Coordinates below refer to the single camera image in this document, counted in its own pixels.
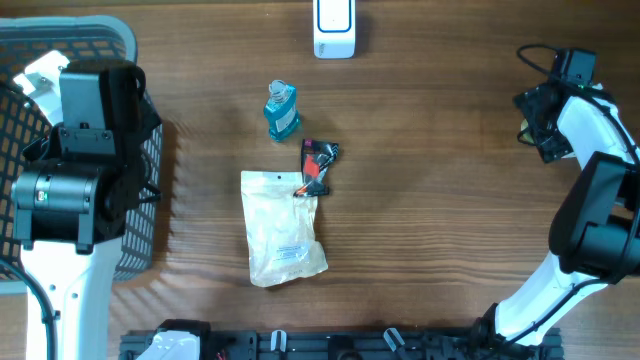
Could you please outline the black red packaged item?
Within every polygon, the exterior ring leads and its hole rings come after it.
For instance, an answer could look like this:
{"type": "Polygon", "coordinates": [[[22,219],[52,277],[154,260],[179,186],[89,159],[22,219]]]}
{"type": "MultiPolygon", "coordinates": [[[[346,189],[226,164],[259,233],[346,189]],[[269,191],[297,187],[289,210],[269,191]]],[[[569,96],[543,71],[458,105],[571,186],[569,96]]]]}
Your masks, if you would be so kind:
{"type": "Polygon", "coordinates": [[[301,174],[303,185],[294,192],[295,197],[319,197],[330,194],[324,184],[328,168],[339,155],[339,144],[310,138],[302,140],[301,174]]]}

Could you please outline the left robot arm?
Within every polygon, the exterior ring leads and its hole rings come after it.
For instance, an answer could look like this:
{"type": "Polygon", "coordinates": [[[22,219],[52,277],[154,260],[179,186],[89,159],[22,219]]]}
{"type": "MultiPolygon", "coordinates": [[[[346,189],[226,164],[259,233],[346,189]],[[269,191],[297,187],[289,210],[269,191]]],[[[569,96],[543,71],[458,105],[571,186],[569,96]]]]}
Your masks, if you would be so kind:
{"type": "Polygon", "coordinates": [[[131,61],[74,61],[58,84],[62,120],[25,149],[11,189],[28,287],[26,356],[100,359],[127,215],[161,198],[144,148],[161,120],[131,61]]]}

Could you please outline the blue mouthwash bottle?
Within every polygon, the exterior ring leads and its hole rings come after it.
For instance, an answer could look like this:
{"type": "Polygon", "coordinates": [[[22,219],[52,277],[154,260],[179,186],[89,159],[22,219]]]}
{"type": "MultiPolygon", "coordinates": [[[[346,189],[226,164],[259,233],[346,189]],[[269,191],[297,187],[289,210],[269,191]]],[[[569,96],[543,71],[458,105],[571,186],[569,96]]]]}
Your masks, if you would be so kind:
{"type": "Polygon", "coordinates": [[[264,116],[269,125],[269,135],[274,141],[283,142],[288,138],[300,124],[296,87],[282,80],[272,81],[264,116]]]}

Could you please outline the green lid jar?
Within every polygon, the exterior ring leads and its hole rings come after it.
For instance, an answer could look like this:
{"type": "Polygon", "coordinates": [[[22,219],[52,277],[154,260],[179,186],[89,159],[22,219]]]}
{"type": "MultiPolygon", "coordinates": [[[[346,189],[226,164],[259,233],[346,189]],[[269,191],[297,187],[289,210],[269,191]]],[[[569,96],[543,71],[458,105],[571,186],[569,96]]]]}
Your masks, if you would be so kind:
{"type": "Polygon", "coordinates": [[[517,134],[517,141],[528,146],[535,146],[535,141],[531,135],[529,124],[526,119],[521,123],[521,129],[517,134]]]}

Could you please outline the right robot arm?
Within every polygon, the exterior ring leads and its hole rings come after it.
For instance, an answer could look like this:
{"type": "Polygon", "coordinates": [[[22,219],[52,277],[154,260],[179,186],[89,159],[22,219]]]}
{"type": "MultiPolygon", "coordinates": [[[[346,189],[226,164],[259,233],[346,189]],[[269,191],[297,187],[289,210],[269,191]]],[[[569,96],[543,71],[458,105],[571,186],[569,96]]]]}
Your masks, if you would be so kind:
{"type": "Polygon", "coordinates": [[[514,97],[523,121],[516,138],[551,163],[581,168],[548,234],[549,251],[509,298],[477,319],[465,340],[487,359],[540,356],[544,336],[586,297],[639,274],[639,146],[614,97],[593,81],[597,56],[555,47],[545,69],[517,57],[546,81],[514,97]]]}

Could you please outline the beige plastic pouch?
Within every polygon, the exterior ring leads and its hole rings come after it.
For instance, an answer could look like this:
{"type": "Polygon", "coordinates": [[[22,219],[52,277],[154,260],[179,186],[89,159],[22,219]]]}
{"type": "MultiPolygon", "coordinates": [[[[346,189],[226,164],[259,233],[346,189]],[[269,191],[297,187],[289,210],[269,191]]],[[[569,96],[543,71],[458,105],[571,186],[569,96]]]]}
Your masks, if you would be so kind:
{"type": "Polygon", "coordinates": [[[249,250],[250,281],[267,288],[328,269],[316,240],[318,200],[296,197],[299,172],[243,171],[241,196],[249,250]]]}

